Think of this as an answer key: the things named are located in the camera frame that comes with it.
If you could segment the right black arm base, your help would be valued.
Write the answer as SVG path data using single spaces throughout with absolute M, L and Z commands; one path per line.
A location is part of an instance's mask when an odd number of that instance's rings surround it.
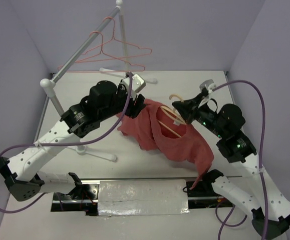
M 190 198 L 200 198 L 200 197 L 216 197 L 217 193 L 214 192 L 212 188 L 212 180 L 214 176 L 211 173 L 205 174 L 202 179 L 196 184 L 193 189 L 190 189 L 194 184 L 193 181 L 187 181 L 186 186 L 182 189 L 183 192 L 187 193 Z

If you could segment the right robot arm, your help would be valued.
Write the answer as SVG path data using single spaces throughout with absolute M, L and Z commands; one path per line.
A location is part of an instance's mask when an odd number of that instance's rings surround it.
M 173 107 L 187 122 L 199 122 L 215 134 L 217 147 L 230 166 L 237 169 L 247 181 L 251 194 L 231 183 L 220 171 L 212 170 L 208 180 L 202 183 L 206 195 L 220 194 L 239 207 L 250 219 L 259 235 L 271 240 L 282 235 L 290 227 L 290 201 L 271 179 L 260 155 L 249 138 L 241 131 L 245 124 L 240 108 L 225 104 L 219 111 L 207 105 L 202 94 L 185 101 L 174 101 Z

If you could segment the red t shirt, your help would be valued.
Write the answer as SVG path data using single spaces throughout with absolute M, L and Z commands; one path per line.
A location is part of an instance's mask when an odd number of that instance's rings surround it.
M 117 130 L 133 137 L 142 150 L 159 150 L 171 161 L 195 164 L 198 177 L 191 186 L 194 189 L 212 165 L 212 149 L 193 125 L 176 125 L 162 109 L 162 103 L 145 99 L 144 104 L 146 107 L 136 118 L 124 116 Z

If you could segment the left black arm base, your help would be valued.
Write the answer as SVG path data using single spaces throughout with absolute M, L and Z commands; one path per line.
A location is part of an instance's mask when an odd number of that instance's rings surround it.
M 84 212 L 86 216 L 98 216 L 100 180 L 82 179 L 83 188 L 70 194 L 53 194 L 51 212 Z

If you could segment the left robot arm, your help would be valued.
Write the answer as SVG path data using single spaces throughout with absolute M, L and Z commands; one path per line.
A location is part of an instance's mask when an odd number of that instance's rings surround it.
M 11 158 L 0 157 L 0 174 L 11 195 L 19 202 L 38 193 L 55 192 L 79 198 L 86 188 L 75 173 L 45 173 L 41 168 L 69 144 L 79 144 L 102 121 L 117 114 L 135 118 L 145 107 L 139 93 L 145 86 L 143 80 L 135 77 L 125 78 L 118 85 L 100 81 L 32 146 Z

